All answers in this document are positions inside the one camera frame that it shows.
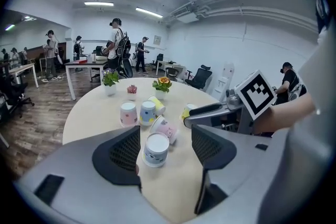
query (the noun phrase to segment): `gray pants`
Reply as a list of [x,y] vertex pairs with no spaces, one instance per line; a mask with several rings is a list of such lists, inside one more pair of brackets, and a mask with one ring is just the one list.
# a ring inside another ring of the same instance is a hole
[[53,77],[57,77],[54,58],[47,58],[46,79],[49,79],[50,72],[52,73]]

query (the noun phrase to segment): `potted plant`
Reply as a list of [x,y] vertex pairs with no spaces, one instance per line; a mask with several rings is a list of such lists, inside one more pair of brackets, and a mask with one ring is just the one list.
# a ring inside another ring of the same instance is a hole
[[138,88],[135,85],[130,85],[129,87],[127,87],[128,100],[134,101],[136,99],[137,90]]
[[116,82],[119,82],[118,72],[112,71],[112,69],[108,68],[102,72],[104,83],[104,89],[107,96],[114,95],[117,91]]
[[152,86],[156,89],[155,96],[159,100],[164,100],[166,94],[169,92],[172,82],[167,77],[158,78],[157,81],[154,81]]

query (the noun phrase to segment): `ceiling light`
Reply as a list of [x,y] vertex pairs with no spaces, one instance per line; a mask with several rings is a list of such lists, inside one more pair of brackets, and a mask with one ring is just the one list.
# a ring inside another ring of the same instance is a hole
[[15,25],[10,25],[8,26],[5,30],[8,31],[8,30],[11,30]]
[[84,2],[85,5],[87,6],[111,6],[113,7],[113,3],[108,3],[108,2]]
[[148,13],[150,15],[153,15],[153,16],[156,16],[158,18],[162,18],[163,16],[159,15],[159,14],[156,14],[156,13],[153,13],[153,12],[149,12],[148,10],[145,10],[145,9],[141,9],[141,8],[136,8],[136,10],[138,12],[144,12],[144,13]]

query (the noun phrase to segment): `wooden floor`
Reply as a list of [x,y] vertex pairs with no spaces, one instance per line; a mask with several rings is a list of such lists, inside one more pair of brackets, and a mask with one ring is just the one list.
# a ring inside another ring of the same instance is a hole
[[[134,77],[143,77],[136,73]],[[51,152],[62,145],[63,128],[72,107],[86,93],[100,85],[99,77],[89,81],[89,72],[83,69],[74,72],[71,80],[76,95],[76,101],[71,99],[65,70],[58,75],[62,80],[43,83],[38,80],[39,88],[35,87],[33,76],[28,74],[24,81],[28,82],[26,97],[30,97],[35,106],[25,105],[22,118],[18,113],[8,122],[0,126],[0,132],[10,144],[8,149],[0,142],[0,151],[9,169],[13,172],[13,179],[19,178],[26,170],[33,167]],[[149,70],[149,77],[160,77]]]

